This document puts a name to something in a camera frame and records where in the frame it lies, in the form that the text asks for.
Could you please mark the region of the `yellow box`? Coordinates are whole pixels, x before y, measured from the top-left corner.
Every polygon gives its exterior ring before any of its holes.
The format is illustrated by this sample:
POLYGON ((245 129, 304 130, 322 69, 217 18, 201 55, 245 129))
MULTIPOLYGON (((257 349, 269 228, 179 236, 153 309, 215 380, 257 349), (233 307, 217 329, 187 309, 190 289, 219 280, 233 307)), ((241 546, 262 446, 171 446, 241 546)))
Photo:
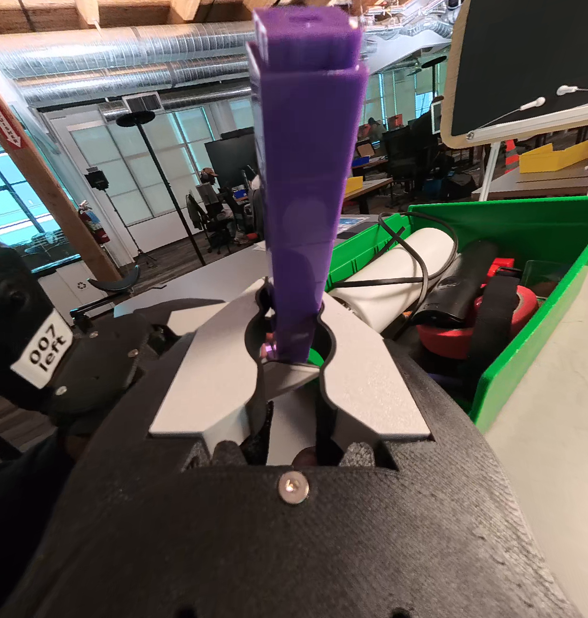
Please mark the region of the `yellow box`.
POLYGON ((557 172, 588 159, 588 140, 564 150, 554 150, 552 144, 545 144, 519 157, 520 174, 557 172))

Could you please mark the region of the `black round lamp stand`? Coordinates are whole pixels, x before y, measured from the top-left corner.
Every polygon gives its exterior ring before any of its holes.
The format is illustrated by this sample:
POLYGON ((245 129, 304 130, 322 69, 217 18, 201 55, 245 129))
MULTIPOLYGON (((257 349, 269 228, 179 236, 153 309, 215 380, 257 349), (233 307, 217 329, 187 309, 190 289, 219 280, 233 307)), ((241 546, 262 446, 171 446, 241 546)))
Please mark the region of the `black round lamp stand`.
POLYGON ((206 266, 206 261, 205 258, 202 254, 202 252, 200 251, 198 244, 194 238, 194 235, 191 231, 191 228, 187 222, 187 220, 185 219, 185 216, 182 212, 182 208, 180 207, 174 192, 172 190, 171 184, 167 179, 167 176, 164 172, 164 169, 162 168, 160 161, 156 155, 156 152, 154 150, 154 148, 152 147, 152 144, 150 142, 150 139, 148 138, 148 135, 146 134, 145 130, 144 130, 144 126, 146 124, 151 123, 153 120, 155 120, 156 114, 154 113, 154 111, 151 110, 143 110, 143 111, 136 111, 136 112, 129 112, 123 116, 120 116, 119 118, 116 119, 115 123, 117 124, 117 126, 119 127, 123 127, 123 128, 131 128, 131 127, 136 127, 137 130, 139 131, 139 134, 146 146, 146 149, 150 155, 150 158, 152 159, 156 170, 166 188, 166 191, 169 195, 169 198, 175 208, 175 211, 179 217, 179 220, 187 234, 188 240, 191 243, 193 250, 199 260, 199 264, 201 267, 205 267, 206 266))

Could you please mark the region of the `large silver air duct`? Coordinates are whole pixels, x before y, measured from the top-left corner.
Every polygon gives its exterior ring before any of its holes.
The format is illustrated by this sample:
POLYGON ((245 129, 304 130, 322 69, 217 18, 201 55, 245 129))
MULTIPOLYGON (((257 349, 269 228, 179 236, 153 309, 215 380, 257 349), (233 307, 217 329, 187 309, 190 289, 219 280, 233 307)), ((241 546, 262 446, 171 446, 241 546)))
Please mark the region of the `large silver air duct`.
POLYGON ((213 58, 252 39, 251 21, 0 35, 0 71, 19 80, 213 58))

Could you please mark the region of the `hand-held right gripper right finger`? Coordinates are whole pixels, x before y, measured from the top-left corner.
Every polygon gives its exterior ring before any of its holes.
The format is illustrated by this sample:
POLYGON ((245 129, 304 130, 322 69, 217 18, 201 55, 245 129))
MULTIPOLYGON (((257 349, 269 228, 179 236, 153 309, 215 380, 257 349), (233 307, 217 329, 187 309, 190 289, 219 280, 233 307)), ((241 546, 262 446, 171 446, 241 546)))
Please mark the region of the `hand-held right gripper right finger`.
POLYGON ((329 337, 320 368, 324 401, 334 415, 331 440, 342 451, 353 443, 414 442, 431 437, 383 337, 330 295, 324 295, 319 327, 329 337))

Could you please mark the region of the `clear plastic box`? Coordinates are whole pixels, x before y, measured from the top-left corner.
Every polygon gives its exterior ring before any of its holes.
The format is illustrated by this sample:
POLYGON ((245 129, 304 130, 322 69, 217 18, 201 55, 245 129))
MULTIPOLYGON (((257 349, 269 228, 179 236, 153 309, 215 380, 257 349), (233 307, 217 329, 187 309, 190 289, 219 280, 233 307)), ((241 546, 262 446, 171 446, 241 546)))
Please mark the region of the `clear plastic box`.
POLYGON ((571 267, 571 263, 530 259, 525 263, 521 286, 539 298, 548 298, 571 267))

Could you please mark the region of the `purple plastic tool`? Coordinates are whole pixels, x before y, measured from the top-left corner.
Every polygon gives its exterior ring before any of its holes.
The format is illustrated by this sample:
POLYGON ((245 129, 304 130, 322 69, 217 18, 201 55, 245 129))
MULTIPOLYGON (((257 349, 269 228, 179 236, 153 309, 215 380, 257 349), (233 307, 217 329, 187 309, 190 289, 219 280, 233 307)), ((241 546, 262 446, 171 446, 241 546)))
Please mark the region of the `purple plastic tool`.
POLYGON ((363 32, 332 7, 253 12, 246 45, 280 361, 307 360, 369 72, 363 32))

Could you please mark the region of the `thin silver air duct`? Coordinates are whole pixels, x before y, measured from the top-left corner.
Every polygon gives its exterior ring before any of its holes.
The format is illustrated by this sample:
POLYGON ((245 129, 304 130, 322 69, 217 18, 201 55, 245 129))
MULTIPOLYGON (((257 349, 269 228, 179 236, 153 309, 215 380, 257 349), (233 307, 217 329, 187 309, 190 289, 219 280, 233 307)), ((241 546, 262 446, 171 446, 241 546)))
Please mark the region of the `thin silver air duct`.
POLYGON ((145 66, 94 69, 14 80, 32 108, 166 91, 248 74, 244 54, 169 61, 145 66))

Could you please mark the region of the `red round tool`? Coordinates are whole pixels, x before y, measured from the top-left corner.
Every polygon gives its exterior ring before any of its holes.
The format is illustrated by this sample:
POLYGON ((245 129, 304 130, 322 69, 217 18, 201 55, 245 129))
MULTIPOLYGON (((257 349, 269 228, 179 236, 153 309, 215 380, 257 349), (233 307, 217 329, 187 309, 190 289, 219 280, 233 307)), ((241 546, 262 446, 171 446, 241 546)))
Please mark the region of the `red round tool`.
MULTIPOLYGON (((527 325, 538 310, 538 300, 532 290, 518 286, 516 292, 519 303, 513 313, 509 342, 527 325)), ((438 328, 428 324, 416 325, 422 345, 428 351, 443 358, 466 360, 474 333, 475 319, 482 300, 482 295, 475 299, 464 328, 438 328)))

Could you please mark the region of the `white recycling cabinet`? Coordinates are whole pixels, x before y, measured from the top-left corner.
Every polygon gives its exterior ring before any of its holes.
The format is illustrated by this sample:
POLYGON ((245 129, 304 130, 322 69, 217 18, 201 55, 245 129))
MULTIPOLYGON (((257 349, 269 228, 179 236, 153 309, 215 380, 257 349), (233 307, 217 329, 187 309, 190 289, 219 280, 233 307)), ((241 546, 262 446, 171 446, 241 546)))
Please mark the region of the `white recycling cabinet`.
POLYGON ((83 261, 56 268, 38 278, 58 313, 71 325, 70 311, 106 297, 106 293, 93 287, 88 280, 92 272, 83 261))

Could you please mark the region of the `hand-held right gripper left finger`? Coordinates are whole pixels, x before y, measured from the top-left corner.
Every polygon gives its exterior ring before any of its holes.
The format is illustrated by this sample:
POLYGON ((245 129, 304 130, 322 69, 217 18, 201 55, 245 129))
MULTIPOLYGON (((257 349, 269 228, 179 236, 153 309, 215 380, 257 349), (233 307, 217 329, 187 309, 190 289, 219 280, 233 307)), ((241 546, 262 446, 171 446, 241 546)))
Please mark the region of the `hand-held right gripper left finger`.
POLYGON ((253 328, 264 317, 259 300, 267 281, 256 281, 205 321, 149 428, 153 438, 200 438, 209 454, 217 444, 241 445, 266 421, 259 348, 253 328))

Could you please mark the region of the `red fire extinguisher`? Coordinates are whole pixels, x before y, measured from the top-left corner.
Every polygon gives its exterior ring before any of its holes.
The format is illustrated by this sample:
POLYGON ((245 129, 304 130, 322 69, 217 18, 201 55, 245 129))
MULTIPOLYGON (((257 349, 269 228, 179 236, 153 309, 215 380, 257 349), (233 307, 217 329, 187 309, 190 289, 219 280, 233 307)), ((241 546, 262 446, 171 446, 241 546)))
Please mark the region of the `red fire extinguisher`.
POLYGON ((110 242, 110 238, 107 235, 100 219, 97 217, 92 207, 89 206, 86 200, 80 203, 77 211, 80 220, 83 222, 90 235, 100 247, 103 247, 106 243, 110 242))

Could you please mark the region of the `black monitor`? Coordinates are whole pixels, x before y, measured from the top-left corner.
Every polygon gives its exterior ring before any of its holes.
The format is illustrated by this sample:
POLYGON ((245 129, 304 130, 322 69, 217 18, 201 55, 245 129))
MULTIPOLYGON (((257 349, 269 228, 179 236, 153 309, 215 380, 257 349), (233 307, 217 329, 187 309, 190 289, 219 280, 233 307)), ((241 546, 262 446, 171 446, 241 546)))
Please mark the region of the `black monitor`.
POLYGON ((252 127, 223 134, 220 140, 205 143, 205 149, 221 189, 235 190, 239 186, 247 189, 258 175, 252 127))

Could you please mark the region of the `green plastic bin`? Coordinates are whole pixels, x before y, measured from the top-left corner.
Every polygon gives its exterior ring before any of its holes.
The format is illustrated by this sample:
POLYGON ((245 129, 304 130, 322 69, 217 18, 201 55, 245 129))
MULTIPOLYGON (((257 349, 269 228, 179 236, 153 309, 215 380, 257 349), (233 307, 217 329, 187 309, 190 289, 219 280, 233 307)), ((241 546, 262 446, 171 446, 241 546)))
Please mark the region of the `green plastic bin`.
POLYGON ((583 284, 588 267, 588 198, 418 205, 380 216, 380 223, 339 244, 326 291, 376 331, 407 345, 480 432, 487 432, 542 350, 583 284), (446 359, 421 343, 411 319, 467 244, 489 240, 499 256, 483 296, 466 360, 446 359), (572 267, 509 342, 525 263, 572 267))

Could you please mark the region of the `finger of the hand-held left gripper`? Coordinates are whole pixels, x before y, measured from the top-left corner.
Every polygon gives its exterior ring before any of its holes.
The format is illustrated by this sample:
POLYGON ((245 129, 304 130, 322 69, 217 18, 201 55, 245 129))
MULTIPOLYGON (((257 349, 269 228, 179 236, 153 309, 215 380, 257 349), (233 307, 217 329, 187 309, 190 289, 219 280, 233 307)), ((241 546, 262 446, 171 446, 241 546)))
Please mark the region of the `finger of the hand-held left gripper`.
POLYGON ((262 364, 262 383, 266 400, 298 390, 319 377, 320 367, 309 363, 268 361, 262 364))

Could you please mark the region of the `black panel with pale rim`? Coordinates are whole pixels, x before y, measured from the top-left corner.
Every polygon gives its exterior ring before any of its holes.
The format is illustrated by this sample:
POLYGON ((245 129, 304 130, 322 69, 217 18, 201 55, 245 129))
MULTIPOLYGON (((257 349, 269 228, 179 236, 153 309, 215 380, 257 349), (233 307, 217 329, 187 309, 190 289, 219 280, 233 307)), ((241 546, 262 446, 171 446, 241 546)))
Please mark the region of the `black panel with pale rim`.
POLYGON ((451 148, 588 126, 588 1, 464 1, 446 66, 451 148))

